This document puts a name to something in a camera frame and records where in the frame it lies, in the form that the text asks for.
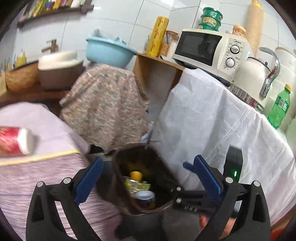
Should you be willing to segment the yellow soap dispenser bottle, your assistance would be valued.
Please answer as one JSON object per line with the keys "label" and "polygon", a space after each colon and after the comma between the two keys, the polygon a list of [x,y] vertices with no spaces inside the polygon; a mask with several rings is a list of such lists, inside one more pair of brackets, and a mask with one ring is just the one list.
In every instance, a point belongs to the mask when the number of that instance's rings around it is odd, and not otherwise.
{"label": "yellow soap dispenser bottle", "polygon": [[21,53],[19,54],[19,56],[17,56],[16,61],[15,61],[16,68],[23,66],[26,63],[27,63],[27,58],[26,58],[24,50],[22,49]]}

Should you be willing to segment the white cloth cover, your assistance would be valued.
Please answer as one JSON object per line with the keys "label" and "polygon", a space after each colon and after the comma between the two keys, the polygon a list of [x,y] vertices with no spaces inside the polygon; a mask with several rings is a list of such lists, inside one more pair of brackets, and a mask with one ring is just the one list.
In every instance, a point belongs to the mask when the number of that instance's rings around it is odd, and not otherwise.
{"label": "white cloth cover", "polygon": [[171,90],[152,132],[151,144],[188,190],[201,190],[198,177],[184,169],[202,155],[222,171],[230,146],[240,148],[240,182],[258,180],[271,224],[295,206],[295,157],[263,114],[206,72],[186,69]]}

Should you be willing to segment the white electric kettle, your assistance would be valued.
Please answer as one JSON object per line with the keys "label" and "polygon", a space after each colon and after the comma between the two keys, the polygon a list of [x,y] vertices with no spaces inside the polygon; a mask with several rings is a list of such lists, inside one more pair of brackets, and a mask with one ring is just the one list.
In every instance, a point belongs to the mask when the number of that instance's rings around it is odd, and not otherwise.
{"label": "white electric kettle", "polygon": [[274,51],[267,47],[260,47],[259,51],[273,57],[273,67],[268,68],[259,59],[248,57],[238,66],[228,89],[243,102],[262,113],[267,103],[268,92],[272,89],[272,82],[280,73],[280,60]]}

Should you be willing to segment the brown white lidded container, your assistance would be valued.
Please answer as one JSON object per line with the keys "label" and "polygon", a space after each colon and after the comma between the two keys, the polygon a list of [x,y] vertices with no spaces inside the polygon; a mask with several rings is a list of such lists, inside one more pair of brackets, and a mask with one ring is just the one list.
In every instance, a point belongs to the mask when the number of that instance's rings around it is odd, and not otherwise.
{"label": "brown white lidded container", "polygon": [[70,90],[83,72],[76,51],[56,52],[38,59],[38,78],[45,91]]}

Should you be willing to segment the yellow chip canister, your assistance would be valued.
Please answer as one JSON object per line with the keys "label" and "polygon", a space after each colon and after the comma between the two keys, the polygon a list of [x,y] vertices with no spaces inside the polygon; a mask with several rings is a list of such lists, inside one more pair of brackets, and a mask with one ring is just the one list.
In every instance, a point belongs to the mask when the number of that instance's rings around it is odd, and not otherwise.
{"label": "yellow chip canister", "polygon": [[140,182],[142,180],[142,173],[139,171],[132,171],[130,172],[130,178],[131,180]]}

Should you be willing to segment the floral patterned cloth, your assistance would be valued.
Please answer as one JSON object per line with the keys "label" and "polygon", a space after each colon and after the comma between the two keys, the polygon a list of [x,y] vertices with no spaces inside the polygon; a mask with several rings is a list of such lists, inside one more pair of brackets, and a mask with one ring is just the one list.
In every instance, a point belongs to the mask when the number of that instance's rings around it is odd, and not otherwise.
{"label": "floral patterned cloth", "polygon": [[106,153],[138,143],[148,131],[149,98],[125,69],[89,64],[60,100],[60,119]]}

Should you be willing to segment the woven basket sink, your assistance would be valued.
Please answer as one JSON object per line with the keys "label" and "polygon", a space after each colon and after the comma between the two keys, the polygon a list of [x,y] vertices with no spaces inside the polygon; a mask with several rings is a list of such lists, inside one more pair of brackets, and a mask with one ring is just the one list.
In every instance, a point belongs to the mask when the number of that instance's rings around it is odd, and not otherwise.
{"label": "woven basket sink", "polygon": [[24,92],[37,85],[38,71],[38,62],[35,61],[6,72],[5,81],[8,89],[11,92]]}

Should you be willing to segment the light blue plastic basin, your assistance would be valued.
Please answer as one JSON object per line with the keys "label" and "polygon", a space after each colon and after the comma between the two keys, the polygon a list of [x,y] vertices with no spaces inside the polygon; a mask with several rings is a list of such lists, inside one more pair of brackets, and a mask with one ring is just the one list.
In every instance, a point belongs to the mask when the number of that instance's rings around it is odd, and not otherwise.
{"label": "light blue plastic basin", "polygon": [[137,51],[115,40],[89,36],[86,46],[86,58],[93,63],[101,63],[125,68]]}

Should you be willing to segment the yellow snack bag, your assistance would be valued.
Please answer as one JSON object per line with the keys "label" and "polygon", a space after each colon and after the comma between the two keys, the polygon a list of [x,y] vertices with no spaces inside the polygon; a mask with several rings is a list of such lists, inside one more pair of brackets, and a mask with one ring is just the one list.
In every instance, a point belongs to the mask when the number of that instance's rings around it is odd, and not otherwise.
{"label": "yellow snack bag", "polygon": [[151,185],[146,182],[137,182],[129,178],[125,180],[125,188],[132,197],[139,191],[148,191],[150,187]]}

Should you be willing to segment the beige rolled mat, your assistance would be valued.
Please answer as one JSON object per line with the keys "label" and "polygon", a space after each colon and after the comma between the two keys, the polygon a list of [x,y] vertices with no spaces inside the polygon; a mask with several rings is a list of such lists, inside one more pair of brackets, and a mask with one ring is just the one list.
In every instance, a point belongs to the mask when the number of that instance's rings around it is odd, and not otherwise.
{"label": "beige rolled mat", "polygon": [[260,1],[252,1],[247,12],[246,39],[254,57],[257,54],[263,28],[264,11]]}

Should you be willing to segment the brass faucet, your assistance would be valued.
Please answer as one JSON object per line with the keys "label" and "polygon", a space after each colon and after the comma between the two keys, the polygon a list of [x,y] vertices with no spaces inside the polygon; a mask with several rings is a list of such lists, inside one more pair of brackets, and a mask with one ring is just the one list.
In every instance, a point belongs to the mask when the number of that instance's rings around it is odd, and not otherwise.
{"label": "brass faucet", "polygon": [[57,44],[57,39],[52,39],[47,41],[46,43],[50,44],[47,47],[44,47],[41,49],[41,52],[44,53],[46,51],[50,51],[50,53],[54,53],[58,50],[58,44]]}

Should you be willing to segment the yellow wrap roll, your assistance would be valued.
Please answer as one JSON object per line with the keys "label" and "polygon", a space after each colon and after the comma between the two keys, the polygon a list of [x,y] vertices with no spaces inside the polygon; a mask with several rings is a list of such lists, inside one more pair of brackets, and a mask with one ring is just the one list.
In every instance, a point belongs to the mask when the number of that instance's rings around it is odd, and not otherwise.
{"label": "yellow wrap roll", "polygon": [[149,39],[146,54],[153,57],[158,57],[159,50],[163,41],[163,37],[166,33],[169,19],[164,16],[158,16],[152,34]]}

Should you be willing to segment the white microwave oven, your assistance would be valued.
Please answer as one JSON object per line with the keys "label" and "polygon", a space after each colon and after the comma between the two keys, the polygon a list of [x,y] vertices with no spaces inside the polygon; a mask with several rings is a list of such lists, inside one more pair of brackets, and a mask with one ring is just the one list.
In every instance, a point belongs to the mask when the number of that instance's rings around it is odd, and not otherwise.
{"label": "white microwave oven", "polygon": [[173,59],[231,82],[239,64],[253,52],[244,37],[203,29],[184,29]]}

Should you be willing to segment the dark brown trash bin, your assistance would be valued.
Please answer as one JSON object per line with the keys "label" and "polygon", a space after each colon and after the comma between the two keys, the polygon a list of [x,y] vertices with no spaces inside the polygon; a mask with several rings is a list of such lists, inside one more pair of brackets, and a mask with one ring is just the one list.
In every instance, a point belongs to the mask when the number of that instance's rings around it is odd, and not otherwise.
{"label": "dark brown trash bin", "polygon": [[[152,214],[168,208],[173,203],[175,189],[180,186],[158,151],[149,144],[129,144],[113,153],[110,165],[97,181],[96,190],[101,198],[114,204],[128,215]],[[139,205],[125,188],[130,172],[142,173],[141,182],[151,185],[155,206],[146,209]]]}

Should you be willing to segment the dark wooden counter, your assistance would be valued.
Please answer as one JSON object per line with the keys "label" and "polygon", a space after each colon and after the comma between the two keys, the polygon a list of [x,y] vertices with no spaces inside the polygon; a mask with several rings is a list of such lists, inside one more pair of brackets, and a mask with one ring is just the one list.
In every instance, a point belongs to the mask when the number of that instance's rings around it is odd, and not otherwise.
{"label": "dark wooden counter", "polygon": [[23,92],[12,92],[8,90],[7,93],[1,96],[1,108],[18,102],[58,101],[64,98],[67,93],[67,90],[44,91],[40,84]]}

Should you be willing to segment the purple striped tablecloth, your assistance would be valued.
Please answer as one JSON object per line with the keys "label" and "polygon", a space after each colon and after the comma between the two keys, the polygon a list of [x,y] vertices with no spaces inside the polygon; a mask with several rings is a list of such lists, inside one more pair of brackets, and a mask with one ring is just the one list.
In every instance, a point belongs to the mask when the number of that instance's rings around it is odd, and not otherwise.
{"label": "purple striped tablecloth", "polygon": [[28,128],[36,143],[26,157],[1,158],[1,210],[20,239],[34,188],[39,181],[60,183],[88,165],[89,145],[41,104],[20,102],[1,108],[1,126]]}

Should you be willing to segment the green plastic bottle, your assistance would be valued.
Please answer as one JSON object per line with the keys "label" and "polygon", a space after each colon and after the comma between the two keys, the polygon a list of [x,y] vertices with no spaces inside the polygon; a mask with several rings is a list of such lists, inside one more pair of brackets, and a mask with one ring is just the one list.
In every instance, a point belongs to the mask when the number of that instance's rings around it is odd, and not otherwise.
{"label": "green plastic bottle", "polygon": [[271,111],[267,116],[269,123],[277,130],[290,107],[290,93],[292,88],[286,84],[282,92],[277,95]]}

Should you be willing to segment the wooden side cabinet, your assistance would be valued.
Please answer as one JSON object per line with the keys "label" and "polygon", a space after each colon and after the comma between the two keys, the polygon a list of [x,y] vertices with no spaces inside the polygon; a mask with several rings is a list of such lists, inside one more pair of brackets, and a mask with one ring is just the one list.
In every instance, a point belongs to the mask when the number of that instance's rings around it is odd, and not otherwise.
{"label": "wooden side cabinet", "polygon": [[156,121],[168,98],[184,71],[184,67],[171,61],[146,54],[137,54],[133,73],[149,97],[148,117]]}

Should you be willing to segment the red cup with black lid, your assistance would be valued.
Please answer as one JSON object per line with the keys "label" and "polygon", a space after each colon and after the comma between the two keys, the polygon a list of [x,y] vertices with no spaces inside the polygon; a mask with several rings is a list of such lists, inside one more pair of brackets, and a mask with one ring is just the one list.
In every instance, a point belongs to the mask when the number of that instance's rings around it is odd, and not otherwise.
{"label": "red cup with black lid", "polygon": [[1,156],[27,156],[34,149],[34,135],[30,129],[1,126]]}

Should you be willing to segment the green stacked bowls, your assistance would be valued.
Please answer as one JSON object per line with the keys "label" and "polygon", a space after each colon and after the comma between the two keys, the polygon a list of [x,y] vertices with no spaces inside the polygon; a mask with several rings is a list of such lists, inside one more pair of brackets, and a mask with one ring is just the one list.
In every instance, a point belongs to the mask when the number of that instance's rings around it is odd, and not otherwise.
{"label": "green stacked bowls", "polygon": [[198,28],[204,30],[219,31],[222,20],[223,15],[221,12],[214,8],[205,7],[203,9],[203,14],[201,15],[201,20]]}

